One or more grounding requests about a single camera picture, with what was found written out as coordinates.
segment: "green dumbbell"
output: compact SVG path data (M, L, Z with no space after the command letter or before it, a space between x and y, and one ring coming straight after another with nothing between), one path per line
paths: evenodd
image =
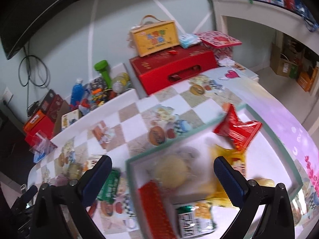
M108 89L111 89L112 80L106 70L106 67L108 67L108 63L106 60L102 60L94 65L95 71L99 72L102 75L103 79L105 80L107 84Z

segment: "television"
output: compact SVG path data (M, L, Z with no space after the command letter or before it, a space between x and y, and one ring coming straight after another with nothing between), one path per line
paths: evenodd
M12 58L44 23L77 0L0 0L0 38Z

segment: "green snack package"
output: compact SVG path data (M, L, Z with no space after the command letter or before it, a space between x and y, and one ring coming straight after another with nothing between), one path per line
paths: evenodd
M117 169L112 169L110 175L107 177L101 191L98 193L97 199L113 204L115 201L115 194L119 185L121 172Z
M200 237L216 230L211 208L205 200L176 205L181 239Z

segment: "yellow snack bag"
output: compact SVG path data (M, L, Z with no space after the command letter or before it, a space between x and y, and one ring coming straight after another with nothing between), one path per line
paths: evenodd
M211 148L211 157L214 160L218 156L224 156L227 162L240 173L246 176L246 153L238 152L236 149L225 149L221 146L214 145ZM217 181L216 191L207 196L206 200L215 206L220 207L234 207L230 202L223 186Z

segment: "blue package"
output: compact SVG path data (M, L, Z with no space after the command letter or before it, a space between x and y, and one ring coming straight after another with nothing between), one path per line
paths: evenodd
M195 34L184 34L178 37L182 48L189 48L201 42L201 39Z

